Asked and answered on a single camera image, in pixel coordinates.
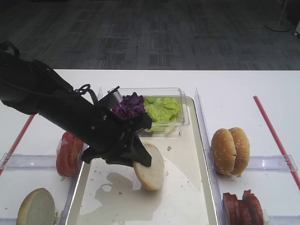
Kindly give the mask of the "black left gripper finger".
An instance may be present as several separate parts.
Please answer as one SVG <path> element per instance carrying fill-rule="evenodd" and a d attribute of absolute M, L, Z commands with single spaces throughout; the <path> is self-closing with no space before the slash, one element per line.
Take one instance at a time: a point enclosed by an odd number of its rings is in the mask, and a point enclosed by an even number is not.
<path fill-rule="evenodd" d="M 128 143 L 126 158 L 130 161 L 130 167 L 138 162 L 145 167 L 151 166 L 152 157 L 144 147 L 138 135 L 134 135 Z"/>

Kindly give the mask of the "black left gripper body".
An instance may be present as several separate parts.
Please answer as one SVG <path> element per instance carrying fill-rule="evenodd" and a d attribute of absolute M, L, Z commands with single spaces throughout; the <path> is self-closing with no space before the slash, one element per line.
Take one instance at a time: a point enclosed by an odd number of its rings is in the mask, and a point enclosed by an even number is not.
<path fill-rule="evenodd" d="M 141 130 L 150 128 L 152 119 L 146 113 L 119 118 L 111 109 L 122 100 L 120 93 L 110 92 L 95 105 L 83 97 L 69 98 L 64 104 L 63 128 L 89 145 L 82 161 L 102 158 L 108 164 L 130 164 L 126 158 L 128 143 Z"/>

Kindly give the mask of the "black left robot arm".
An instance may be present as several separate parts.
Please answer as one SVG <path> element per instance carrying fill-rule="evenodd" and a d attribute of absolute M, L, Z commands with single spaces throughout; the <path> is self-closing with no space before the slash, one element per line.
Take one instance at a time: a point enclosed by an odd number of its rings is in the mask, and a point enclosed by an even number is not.
<path fill-rule="evenodd" d="M 74 89 L 45 63 L 22 60 L 10 41 L 0 45 L 0 99 L 24 114 L 41 115 L 87 144 L 81 156 L 85 163 L 102 158 L 108 164 L 151 165 L 151 155 L 138 137 L 151 127 L 150 116 L 120 119 L 112 112 L 122 101 L 118 88 L 102 99 L 89 84 Z"/>

